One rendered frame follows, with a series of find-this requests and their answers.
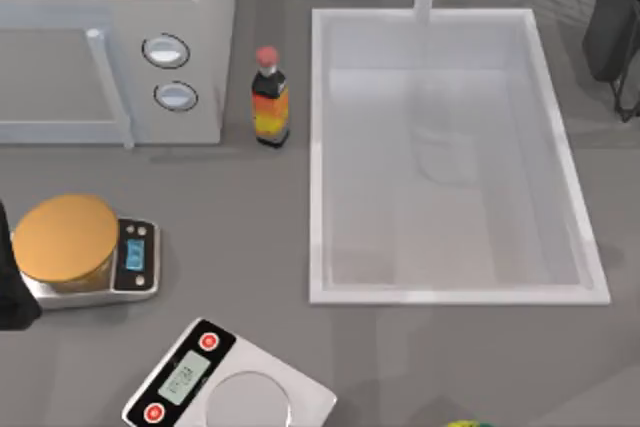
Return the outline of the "dark sauce bottle red cap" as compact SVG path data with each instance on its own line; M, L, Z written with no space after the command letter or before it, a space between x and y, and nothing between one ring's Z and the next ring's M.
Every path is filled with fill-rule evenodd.
M258 70L251 84L252 118L258 142L281 148L289 133L289 91L279 69L279 53L273 46L256 50Z

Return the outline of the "white sink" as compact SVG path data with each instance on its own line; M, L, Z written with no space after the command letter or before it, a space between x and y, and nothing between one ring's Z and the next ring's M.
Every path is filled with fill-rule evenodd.
M607 305L534 13L312 13L313 304Z

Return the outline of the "microwave knob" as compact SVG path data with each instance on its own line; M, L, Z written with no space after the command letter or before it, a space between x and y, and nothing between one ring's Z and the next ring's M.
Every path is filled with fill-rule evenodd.
M188 45L179 37L162 33L142 42L143 57L160 69L178 69L190 59Z
M197 105L199 100L197 91L181 81L157 85L153 96L159 106L172 112L189 111Z

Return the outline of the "silver scale with blue display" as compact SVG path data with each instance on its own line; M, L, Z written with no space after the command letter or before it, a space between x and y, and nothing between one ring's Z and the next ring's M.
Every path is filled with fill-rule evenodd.
M45 310L139 302L154 296L161 272L161 230L146 219L120 217L119 238L109 262L85 280L66 284L40 282L23 275Z

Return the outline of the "silver scale with red buttons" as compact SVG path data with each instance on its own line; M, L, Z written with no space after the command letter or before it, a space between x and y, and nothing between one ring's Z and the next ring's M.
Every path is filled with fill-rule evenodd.
M121 411L127 427L323 427L330 389L236 333L197 318Z

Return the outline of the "pale microwave oven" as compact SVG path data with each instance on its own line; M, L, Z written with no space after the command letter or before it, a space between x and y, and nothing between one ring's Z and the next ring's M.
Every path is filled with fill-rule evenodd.
M120 144L86 40L104 29L135 142L215 145L221 139L235 0L0 0L0 144ZM142 55L168 33L190 49L178 69ZM198 93L186 112L159 106L157 85Z

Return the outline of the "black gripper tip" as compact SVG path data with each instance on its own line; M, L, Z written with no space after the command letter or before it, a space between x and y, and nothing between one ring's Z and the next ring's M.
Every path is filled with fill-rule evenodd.
M4 204L0 200L0 331L24 331L42 316L15 260Z

